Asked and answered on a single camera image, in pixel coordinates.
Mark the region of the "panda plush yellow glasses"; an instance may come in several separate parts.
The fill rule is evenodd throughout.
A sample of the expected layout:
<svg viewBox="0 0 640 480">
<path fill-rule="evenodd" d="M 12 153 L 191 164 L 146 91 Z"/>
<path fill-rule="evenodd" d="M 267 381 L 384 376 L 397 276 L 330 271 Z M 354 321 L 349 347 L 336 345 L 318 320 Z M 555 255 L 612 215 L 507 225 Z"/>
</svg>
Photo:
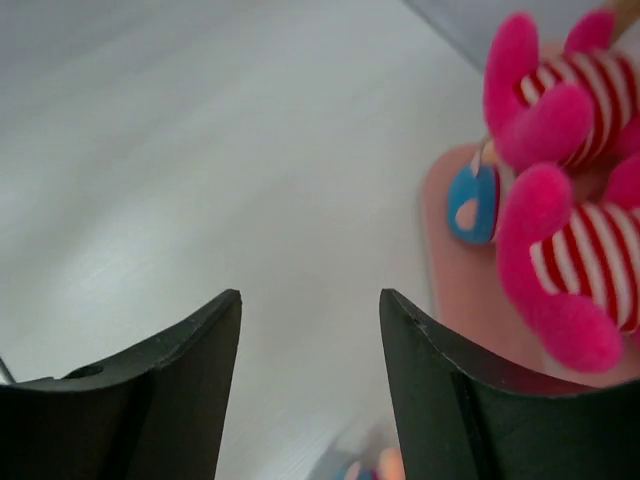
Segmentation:
<svg viewBox="0 0 640 480">
<path fill-rule="evenodd" d="M 548 354 L 578 372 L 620 361 L 639 335 L 639 157 L 611 172 L 597 203 L 577 203 L 552 164 L 513 184 L 496 235 L 496 266 L 511 304 Z"/>
</svg>

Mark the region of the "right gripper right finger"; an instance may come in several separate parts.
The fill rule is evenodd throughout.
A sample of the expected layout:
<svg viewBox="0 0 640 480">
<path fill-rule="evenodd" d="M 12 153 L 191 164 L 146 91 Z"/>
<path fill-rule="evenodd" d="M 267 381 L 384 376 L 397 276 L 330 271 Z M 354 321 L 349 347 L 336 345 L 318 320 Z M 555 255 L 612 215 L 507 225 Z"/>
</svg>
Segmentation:
<svg viewBox="0 0 640 480">
<path fill-rule="evenodd" d="M 639 384 L 592 388 L 506 360 L 399 292 L 379 300 L 410 479 L 635 479 Z"/>
</svg>

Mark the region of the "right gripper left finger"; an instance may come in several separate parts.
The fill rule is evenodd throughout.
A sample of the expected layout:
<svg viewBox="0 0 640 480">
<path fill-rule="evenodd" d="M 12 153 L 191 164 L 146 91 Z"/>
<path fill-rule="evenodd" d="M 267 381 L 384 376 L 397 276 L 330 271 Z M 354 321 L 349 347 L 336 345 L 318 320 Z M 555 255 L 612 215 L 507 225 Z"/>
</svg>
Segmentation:
<svg viewBox="0 0 640 480">
<path fill-rule="evenodd" d="M 64 377 L 2 386 L 2 478 L 214 478 L 241 315 L 226 290 Z"/>
</svg>

